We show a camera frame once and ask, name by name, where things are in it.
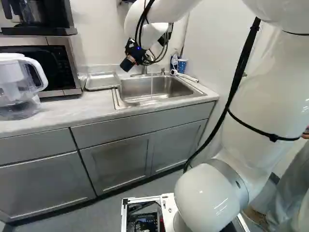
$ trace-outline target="gray floor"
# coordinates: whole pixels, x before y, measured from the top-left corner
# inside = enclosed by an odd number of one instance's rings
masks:
[[[89,207],[64,215],[20,226],[15,232],[119,232],[121,200],[125,197],[155,196],[173,192],[182,171],[164,176],[153,182],[107,198]],[[262,232],[248,222],[251,232]]]

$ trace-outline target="countertop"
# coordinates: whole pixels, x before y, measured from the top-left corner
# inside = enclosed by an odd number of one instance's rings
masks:
[[[52,100],[43,99],[41,100],[42,109],[36,115],[22,120],[0,121],[0,138],[57,130],[219,99],[219,95],[207,87],[188,80],[186,82],[203,91],[207,96],[165,101],[122,110],[115,109],[110,89],[84,92],[79,97],[67,96],[53,98]]]

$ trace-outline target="stainless steel tray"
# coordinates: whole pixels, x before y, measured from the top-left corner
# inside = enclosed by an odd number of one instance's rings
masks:
[[[89,91],[120,87],[121,81],[115,72],[90,73],[85,89]]]

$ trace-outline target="faucet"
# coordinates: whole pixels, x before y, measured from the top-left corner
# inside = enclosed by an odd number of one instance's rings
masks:
[[[141,74],[143,74],[143,75],[147,75],[147,74],[148,74],[148,72],[147,72],[147,66],[146,66],[146,65],[142,67],[142,69],[141,69]]]
[[[156,73],[148,73],[147,66],[143,66],[141,69],[141,73],[139,74],[132,74],[131,77],[136,77],[136,76],[158,76],[158,75],[165,75],[165,68],[161,69],[161,72],[156,72]]]

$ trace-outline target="sink basin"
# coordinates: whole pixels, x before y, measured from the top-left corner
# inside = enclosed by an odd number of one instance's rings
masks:
[[[122,109],[162,101],[205,96],[177,76],[138,76],[121,80],[121,86],[113,92],[115,108]]]

